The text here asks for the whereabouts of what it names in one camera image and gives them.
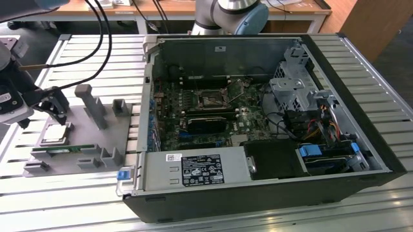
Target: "metal slats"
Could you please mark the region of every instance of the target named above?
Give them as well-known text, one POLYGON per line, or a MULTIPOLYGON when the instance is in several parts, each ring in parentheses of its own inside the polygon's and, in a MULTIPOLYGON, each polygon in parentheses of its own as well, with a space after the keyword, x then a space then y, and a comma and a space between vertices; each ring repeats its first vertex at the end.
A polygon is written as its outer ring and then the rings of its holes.
MULTIPOLYGON (((118 60, 142 55, 144 37, 117 35, 114 53, 118 60)), ((413 171, 413 124, 394 97, 387 93, 374 75, 367 71, 336 35, 313 36, 320 49, 333 62, 339 76, 366 109, 392 150, 402 158, 407 169, 413 171)), ((55 62, 65 62, 88 55, 98 43, 98 35, 73 36, 55 62)), ((105 57, 104 50, 96 57, 105 57)), ((62 85, 94 74, 100 59, 92 63, 71 66, 70 69, 54 69, 49 73, 46 85, 62 85)), ((144 62, 110 63, 98 78, 90 83, 94 95, 104 103, 116 98, 140 104, 144 77, 144 62)), ((71 105, 81 105, 82 100, 74 95, 76 89, 65 90, 71 105)), ((136 159, 137 135, 141 106, 133 108, 130 138, 128 143, 128 164, 136 159)), ((37 120, 47 118, 37 113, 37 120)), ((200 218, 174 223, 146 224, 117 197, 114 187, 117 172, 51 176, 22 177, 25 161, 30 158, 31 147, 37 142, 43 121, 35 121, 23 132, 17 132, 0 163, 0 231, 54 230, 61 232, 84 231, 273 231, 287 232, 320 231, 383 231, 413 225, 413 172, 384 186, 366 189, 340 203, 304 206, 267 212, 253 212, 216 218, 200 218)))

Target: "wooden desk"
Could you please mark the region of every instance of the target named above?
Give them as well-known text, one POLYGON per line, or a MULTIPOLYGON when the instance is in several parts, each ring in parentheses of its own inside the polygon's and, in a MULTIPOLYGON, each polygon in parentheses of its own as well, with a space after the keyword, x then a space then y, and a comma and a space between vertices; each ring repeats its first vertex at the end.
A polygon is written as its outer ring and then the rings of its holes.
POLYGON ((413 14, 413 0, 325 0, 333 13, 321 33, 343 32, 374 62, 413 14))
MULTIPOLYGON (((136 1, 149 20, 161 20, 161 16, 153 1, 136 1)), ((321 9, 315 0, 304 0, 304 2, 309 3, 309 5, 304 7, 300 7, 296 4, 287 5, 285 9, 293 12, 292 14, 288 13, 287 16, 284 11, 271 8, 269 20, 309 21, 311 26, 308 26, 308 32, 317 33, 323 26, 325 17, 332 13, 332 11, 321 9)), ((169 16, 169 20, 194 20, 194 2, 162 0, 161 4, 169 16)), ((134 6, 116 6, 114 9, 108 9, 106 13, 109 15, 109 20, 112 21, 137 21, 140 33, 149 33, 146 22, 134 6)), ((94 12, 89 11, 85 0, 71 0, 71 2, 62 6, 58 11, 50 14, 22 18, 19 21, 97 21, 97 17, 94 12)))
MULTIPOLYGON (((137 21, 137 9, 134 6, 114 6, 105 10, 110 21, 137 21)), ((97 16, 89 10, 85 0, 71 0, 55 12, 21 18, 17 21, 97 21, 97 16)))
MULTIPOLYGON (((269 21, 311 21, 308 32, 317 33, 327 16, 332 13, 332 10, 324 10, 317 5, 315 0, 304 0, 303 2, 308 3, 308 5, 300 7, 297 4, 289 4, 285 6, 287 11, 292 12, 292 14, 287 13, 287 15, 284 11, 272 7, 269 21)), ((137 3, 142 13, 149 18, 149 20, 161 20, 158 10, 152 0, 141 0, 137 1, 137 3)), ((162 0, 161 4, 169 16, 169 20, 194 20, 196 2, 162 0)), ((137 18, 138 27, 141 33, 146 34, 148 29, 145 22, 140 23, 140 20, 144 20, 141 16, 137 18)))

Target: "blue latch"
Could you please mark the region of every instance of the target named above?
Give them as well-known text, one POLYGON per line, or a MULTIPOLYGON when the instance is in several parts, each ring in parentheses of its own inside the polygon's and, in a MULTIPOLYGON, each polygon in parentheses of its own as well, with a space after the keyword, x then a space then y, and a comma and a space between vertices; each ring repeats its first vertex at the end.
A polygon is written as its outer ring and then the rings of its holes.
POLYGON ((120 171, 118 172, 118 180, 129 180, 132 178, 130 171, 120 171))
POLYGON ((360 147, 359 147, 358 143, 352 143, 352 148, 354 148, 356 153, 360 152, 360 147))
POLYGON ((300 148, 300 154, 301 154, 301 157, 321 156, 323 152, 321 152, 319 145, 304 145, 300 148))

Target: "gray floor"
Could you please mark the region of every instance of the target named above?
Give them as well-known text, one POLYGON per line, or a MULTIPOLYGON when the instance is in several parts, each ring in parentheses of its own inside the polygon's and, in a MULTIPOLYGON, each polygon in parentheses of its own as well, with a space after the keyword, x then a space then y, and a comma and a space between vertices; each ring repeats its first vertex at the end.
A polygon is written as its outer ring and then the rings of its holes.
MULTIPOLYGON (((172 26, 172 31, 185 33, 190 27, 189 22, 180 22, 176 27, 172 26)), ((30 45, 30 50, 21 60, 23 65, 43 64, 47 61, 61 34, 100 33, 97 22, 59 23, 58 28, 59 30, 45 30, 37 23, 31 23, 29 28, 14 31, 7 28, 7 24, 0 24, 0 35, 21 35, 21 39, 30 45)), ((112 28, 114 34, 137 33, 134 22, 128 22, 124 26, 112 22, 112 28)), ((413 106, 413 82, 411 82, 413 77, 413 17, 374 65, 410 105, 413 106)), ((39 71, 31 72, 31 75, 37 78, 39 71)), ((0 140, 3 140, 7 129, 9 126, 0 124, 0 140)))
POLYGON ((374 65, 413 107, 413 17, 374 65))

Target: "black cable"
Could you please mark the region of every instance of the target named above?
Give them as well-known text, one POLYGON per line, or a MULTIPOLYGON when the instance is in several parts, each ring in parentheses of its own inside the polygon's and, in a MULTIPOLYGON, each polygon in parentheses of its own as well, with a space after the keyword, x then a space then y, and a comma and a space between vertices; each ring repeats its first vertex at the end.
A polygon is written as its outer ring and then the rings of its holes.
POLYGON ((284 8, 284 23, 283 23, 283 32, 284 32, 284 27, 285 27, 285 22, 287 22, 287 11, 285 11, 285 4, 284 4, 280 0, 277 0, 277 1, 281 3, 283 8, 284 8))
POLYGON ((84 61, 86 61, 88 59, 90 59, 96 54, 97 52, 100 51, 101 47, 102 47, 102 43, 104 43, 104 25, 102 25, 102 19, 101 19, 101 16, 100 16, 100 13, 97 11, 97 9, 94 8, 93 4, 90 3, 89 0, 86 0, 86 3, 89 4, 90 8, 93 9, 93 12, 96 13, 96 16, 98 18, 98 22, 100 22, 100 34, 101 34, 101 38, 100 38, 100 43, 98 43, 98 46, 96 48, 96 50, 82 59, 80 60, 76 60, 76 61, 71 61, 71 62, 67 62, 67 63, 61 63, 61 64, 47 64, 47 69, 49 68, 58 68, 58 67, 65 67, 65 66, 69 66, 69 65, 74 65, 74 64, 80 64, 82 63, 84 61))
POLYGON ((166 21, 169 22, 169 17, 168 17, 166 12, 164 11, 164 7, 162 7, 162 5, 161 5, 161 2, 160 2, 160 0, 156 0, 156 1, 157 1, 158 5, 160 5, 161 11, 162 11, 162 13, 164 13, 164 16, 166 17, 166 21))
POLYGON ((269 5, 271 5, 273 8, 276 8, 277 10, 281 10, 281 11, 284 12, 284 23, 283 23, 283 31, 284 31, 284 26, 285 26, 285 22, 287 22, 287 13, 292 14, 293 12, 287 11, 287 10, 285 10, 285 4, 284 4, 280 0, 277 0, 277 1, 279 1, 280 4, 283 5, 284 9, 276 7, 276 6, 271 3, 271 1, 267 0, 267 2, 269 3, 269 5))
POLYGON ((146 21, 149 27, 150 27, 154 31, 157 31, 157 32, 161 34, 161 32, 160 32, 158 27, 156 26, 156 24, 153 24, 153 23, 149 21, 149 19, 145 17, 145 15, 144 15, 144 13, 142 13, 140 7, 138 7, 138 4, 137 4, 136 0, 133 0, 133 3, 134 3, 134 6, 136 6, 136 8, 137 8, 137 11, 140 12, 140 14, 141 14, 144 20, 146 21))
POLYGON ((158 1, 157 1, 157 0, 153 0, 153 2, 154 2, 154 5, 156 5, 156 7, 157 7, 158 13, 160 13, 161 18, 162 18, 162 23, 164 23, 164 26, 165 26, 165 28, 166 28, 168 34, 169 34, 168 22, 166 22, 166 19, 164 18, 164 14, 162 14, 162 12, 165 13, 164 8, 162 8, 161 4, 158 4, 158 1))
POLYGON ((291 136, 293 140, 303 141, 303 139, 300 139, 285 127, 283 127, 279 123, 276 123, 269 117, 267 119, 279 129, 281 129, 288 134, 288 136, 291 136))
POLYGON ((289 14, 293 13, 293 12, 291 12, 291 11, 287 11, 287 10, 285 10, 285 4, 284 4, 280 0, 277 0, 277 1, 281 3, 281 5, 284 5, 284 9, 276 7, 276 6, 271 3, 271 1, 267 0, 267 2, 269 3, 269 5, 271 5, 273 8, 276 8, 277 10, 281 10, 281 11, 284 11, 285 13, 289 13, 289 14))
POLYGON ((84 84, 84 83, 86 83, 86 82, 94 80, 94 79, 97 78, 97 76, 101 74, 101 72, 104 71, 104 69, 105 69, 105 67, 106 67, 106 65, 108 65, 108 63, 109 63, 109 61, 110 61, 110 57, 112 57, 112 53, 113 53, 113 32, 112 32, 112 26, 110 26, 109 17, 108 17, 108 15, 106 15, 106 13, 105 13, 105 10, 104 10, 104 7, 102 7, 100 1, 96 0, 96 3, 97 3, 98 8, 100 8, 100 10, 101 10, 101 12, 102 12, 102 16, 104 16, 105 23, 106 23, 106 27, 108 27, 108 31, 109 31, 109 39, 110 39, 110 43, 109 43, 109 53, 108 53, 108 55, 106 55, 105 61, 104 61, 104 63, 102 63, 102 66, 101 66, 101 68, 98 69, 97 73, 96 73, 90 78, 88 78, 88 79, 85 79, 85 80, 82 80, 82 81, 77 81, 77 82, 74 82, 74 83, 71 83, 71 84, 67 84, 67 85, 65 85, 65 86, 61 86, 61 87, 58 87, 58 88, 54 88, 54 89, 46 91, 46 92, 45 92, 45 95, 49 95, 50 93, 53 93, 53 92, 55 92, 55 91, 58 91, 58 90, 62 90, 62 89, 74 87, 74 86, 77 86, 77 85, 81 85, 81 84, 84 84))
POLYGON ((57 11, 58 9, 59 9, 59 7, 57 7, 55 9, 53 9, 53 10, 50 10, 50 11, 43 11, 43 12, 38 12, 38 13, 31 13, 31 14, 27 14, 27 15, 15 17, 15 18, 10 18, 10 19, 2 21, 0 23, 6 23, 6 22, 9 22, 9 21, 14 21, 14 20, 18 19, 18 18, 25 18, 25 17, 30 17, 30 16, 35 16, 35 15, 47 14, 47 13, 50 13, 50 12, 57 11))
POLYGON ((86 3, 89 4, 90 8, 94 11, 94 14, 98 18, 98 22, 100 22, 100 34, 101 34, 101 38, 100 38, 100 43, 98 46, 96 48, 96 50, 82 59, 67 62, 67 63, 61 63, 61 64, 41 64, 41 65, 27 65, 27 66, 21 66, 21 70, 37 70, 37 69, 49 69, 49 68, 58 68, 58 67, 65 67, 69 65, 74 65, 74 64, 80 64, 82 62, 85 62, 86 60, 89 60, 100 51, 101 47, 102 47, 102 43, 104 43, 104 25, 102 25, 102 20, 101 20, 101 16, 100 13, 97 11, 97 9, 94 8, 93 4, 90 3, 89 0, 86 0, 86 3))
POLYGON ((277 127, 277 132, 279 132, 279 129, 284 130, 284 132, 291 136, 291 138, 296 141, 303 141, 303 139, 300 139, 285 127, 283 127, 279 123, 276 123, 268 116, 271 114, 279 114, 279 115, 284 115, 281 112, 272 112, 269 114, 265 113, 264 111, 264 97, 265 97, 265 91, 269 87, 271 83, 267 83, 264 85, 264 92, 263 92, 263 99, 261 99, 261 109, 263 109, 263 112, 264 112, 264 115, 267 117, 267 119, 269 120, 269 122, 277 127))

